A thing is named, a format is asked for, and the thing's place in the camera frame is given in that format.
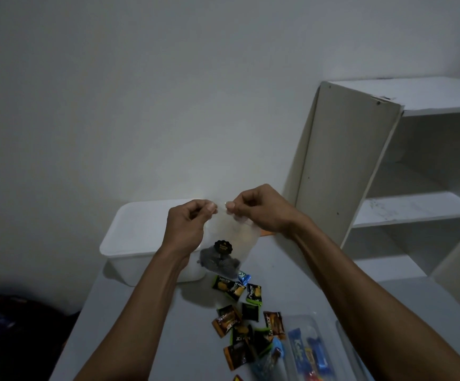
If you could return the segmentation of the person's left hand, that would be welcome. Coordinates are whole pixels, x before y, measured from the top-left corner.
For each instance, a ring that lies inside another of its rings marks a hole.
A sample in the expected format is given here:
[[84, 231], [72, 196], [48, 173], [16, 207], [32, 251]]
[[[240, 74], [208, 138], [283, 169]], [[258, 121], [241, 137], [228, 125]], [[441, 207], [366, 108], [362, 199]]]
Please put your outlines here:
[[192, 201], [209, 201], [207, 199], [193, 199], [185, 204], [172, 207], [167, 216], [167, 223], [161, 252], [172, 256], [176, 261], [187, 265], [191, 253], [200, 246], [204, 225], [215, 213], [201, 211], [192, 213]]

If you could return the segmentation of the person's right hand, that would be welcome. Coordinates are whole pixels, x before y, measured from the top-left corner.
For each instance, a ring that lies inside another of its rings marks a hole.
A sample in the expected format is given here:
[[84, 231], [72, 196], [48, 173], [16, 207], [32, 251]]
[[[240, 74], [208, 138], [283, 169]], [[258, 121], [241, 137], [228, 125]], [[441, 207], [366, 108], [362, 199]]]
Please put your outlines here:
[[269, 184], [243, 191], [235, 199], [245, 202], [248, 212], [231, 214], [246, 217], [266, 231], [287, 235], [303, 219], [301, 212]]

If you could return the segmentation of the clear zip bag black label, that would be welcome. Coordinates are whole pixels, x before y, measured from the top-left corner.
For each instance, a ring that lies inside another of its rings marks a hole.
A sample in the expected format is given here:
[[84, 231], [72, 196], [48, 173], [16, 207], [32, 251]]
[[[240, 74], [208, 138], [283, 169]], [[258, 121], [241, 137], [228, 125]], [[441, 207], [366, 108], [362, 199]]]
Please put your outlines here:
[[203, 226], [197, 263], [209, 272], [237, 279], [260, 235], [260, 228], [249, 218], [236, 216], [217, 203], [216, 213]]

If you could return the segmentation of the person's left forearm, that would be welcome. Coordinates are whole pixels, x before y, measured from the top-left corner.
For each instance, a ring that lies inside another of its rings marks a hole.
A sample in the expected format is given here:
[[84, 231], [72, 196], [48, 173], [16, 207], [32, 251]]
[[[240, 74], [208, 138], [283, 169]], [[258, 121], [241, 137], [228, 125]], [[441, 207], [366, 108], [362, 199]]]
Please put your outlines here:
[[162, 246], [74, 381], [148, 381], [177, 278], [191, 252]]

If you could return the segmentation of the person's right forearm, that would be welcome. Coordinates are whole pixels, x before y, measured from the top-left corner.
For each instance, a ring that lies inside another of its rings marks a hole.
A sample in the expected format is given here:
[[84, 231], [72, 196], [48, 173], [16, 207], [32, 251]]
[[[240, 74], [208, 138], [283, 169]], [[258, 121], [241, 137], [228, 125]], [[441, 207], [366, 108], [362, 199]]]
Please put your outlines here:
[[460, 381], [460, 355], [300, 212], [277, 232], [300, 248], [341, 326], [376, 381]]

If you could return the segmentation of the white plastic storage box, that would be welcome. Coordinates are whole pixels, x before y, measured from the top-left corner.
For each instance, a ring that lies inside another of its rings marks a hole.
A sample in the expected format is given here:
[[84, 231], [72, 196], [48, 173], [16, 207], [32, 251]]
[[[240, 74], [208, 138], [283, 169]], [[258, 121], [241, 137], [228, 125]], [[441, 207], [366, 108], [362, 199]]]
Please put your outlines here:
[[117, 211], [100, 245], [100, 253], [121, 282], [130, 287], [138, 284], [163, 242], [170, 208], [190, 200], [132, 202]]

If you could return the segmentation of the pile of small candy packets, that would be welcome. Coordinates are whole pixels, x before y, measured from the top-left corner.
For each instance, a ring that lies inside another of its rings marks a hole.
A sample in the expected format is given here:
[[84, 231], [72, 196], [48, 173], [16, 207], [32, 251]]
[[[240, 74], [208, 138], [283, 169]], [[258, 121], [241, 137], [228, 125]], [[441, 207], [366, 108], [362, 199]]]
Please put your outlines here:
[[286, 339], [283, 316], [277, 311], [262, 311], [262, 286], [249, 281], [244, 287], [238, 279], [217, 275], [212, 289], [224, 293], [232, 301], [218, 308], [217, 317], [212, 321], [220, 338], [229, 336], [229, 345], [223, 352], [230, 371], [237, 371], [244, 365], [251, 367], [269, 351], [274, 337], [283, 344]]

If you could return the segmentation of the blue white wafer bar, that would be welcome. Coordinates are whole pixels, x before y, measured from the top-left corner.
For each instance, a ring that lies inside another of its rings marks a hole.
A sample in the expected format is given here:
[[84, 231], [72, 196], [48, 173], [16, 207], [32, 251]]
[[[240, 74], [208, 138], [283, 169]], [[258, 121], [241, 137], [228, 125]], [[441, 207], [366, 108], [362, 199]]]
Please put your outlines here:
[[311, 373], [312, 366], [304, 349], [301, 329], [296, 328], [290, 330], [288, 332], [288, 339], [293, 353], [297, 373], [300, 375], [307, 375]]

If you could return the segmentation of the white wooden shelf unit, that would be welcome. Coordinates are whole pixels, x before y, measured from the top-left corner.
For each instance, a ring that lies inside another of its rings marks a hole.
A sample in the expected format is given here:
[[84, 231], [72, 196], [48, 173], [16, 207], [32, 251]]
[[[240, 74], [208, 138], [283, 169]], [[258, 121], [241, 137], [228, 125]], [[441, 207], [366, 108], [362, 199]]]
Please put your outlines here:
[[295, 204], [376, 282], [460, 304], [460, 79], [323, 81]]

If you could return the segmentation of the clear bag with blue candy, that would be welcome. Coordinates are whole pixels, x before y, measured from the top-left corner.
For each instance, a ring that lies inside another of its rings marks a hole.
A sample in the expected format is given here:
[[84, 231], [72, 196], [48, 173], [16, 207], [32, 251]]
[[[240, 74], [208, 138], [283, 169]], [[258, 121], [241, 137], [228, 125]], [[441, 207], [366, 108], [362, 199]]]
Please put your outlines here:
[[284, 347], [277, 337], [271, 341], [271, 348], [264, 356], [255, 361], [252, 373], [257, 381], [287, 381]]

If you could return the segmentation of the yellow orange snack bar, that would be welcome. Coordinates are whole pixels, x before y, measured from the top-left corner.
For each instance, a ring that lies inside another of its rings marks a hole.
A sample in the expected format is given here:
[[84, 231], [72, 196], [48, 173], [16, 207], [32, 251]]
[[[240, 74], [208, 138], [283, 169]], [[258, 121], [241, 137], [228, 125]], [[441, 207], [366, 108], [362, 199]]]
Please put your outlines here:
[[306, 358], [308, 359], [309, 365], [311, 367], [312, 372], [318, 374], [317, 372], [317, 365], [316, 365], [316, 360], [314, 357], [314, 353], [311, 348], [305, 346], [304, 347], [304, 352], [306, 353]]

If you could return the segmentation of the clear plastic tray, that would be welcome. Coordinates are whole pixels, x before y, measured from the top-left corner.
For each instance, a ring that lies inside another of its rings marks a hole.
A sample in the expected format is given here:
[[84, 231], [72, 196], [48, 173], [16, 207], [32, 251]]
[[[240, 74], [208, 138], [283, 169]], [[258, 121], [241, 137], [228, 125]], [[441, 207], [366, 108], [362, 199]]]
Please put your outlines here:
[[337, 332], [335, 319], [317, 312], [286, 314], [283, 316], [283, 325], [286, 337], [283, 347], [287, 381], [304, 381], [304, 375], [297, 373], [288, 339], [288, 332], [296, 328], [301, 329], [304, 346], [309, 347], [308, 337], [322, 339], [333, 369], [332, 375], [325, 376], [318, 373], [323, 381], [357, 381], [341, 337]]

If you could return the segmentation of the blue snack bar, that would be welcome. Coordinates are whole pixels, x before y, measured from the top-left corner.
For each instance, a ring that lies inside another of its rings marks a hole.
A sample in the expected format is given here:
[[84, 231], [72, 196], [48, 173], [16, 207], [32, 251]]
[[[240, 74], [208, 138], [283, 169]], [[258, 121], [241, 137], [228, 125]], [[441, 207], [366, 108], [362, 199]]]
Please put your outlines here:
[[322, 339], [320, 337], [317, 337], [317, 338], [308, 337], [307, 343], [309, 345], [309, 348], [313, 352], [314, 359], [315, 359], [315, 365], [316, 365], [316, 369], [318, 373], [320, 375], [325, 375], [325, 376], [332, 375], [333, 369], [329, 363], [329, 357], [325, 349], [325, 346], [322, 342]]

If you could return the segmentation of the dark bag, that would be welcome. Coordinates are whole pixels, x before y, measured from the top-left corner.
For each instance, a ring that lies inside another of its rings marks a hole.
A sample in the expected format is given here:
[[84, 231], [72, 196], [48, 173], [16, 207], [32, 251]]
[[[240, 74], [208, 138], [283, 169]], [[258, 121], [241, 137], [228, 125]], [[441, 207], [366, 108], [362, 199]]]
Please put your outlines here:
[[79, 316], [0, 294], [0, 381], [49, 381]]

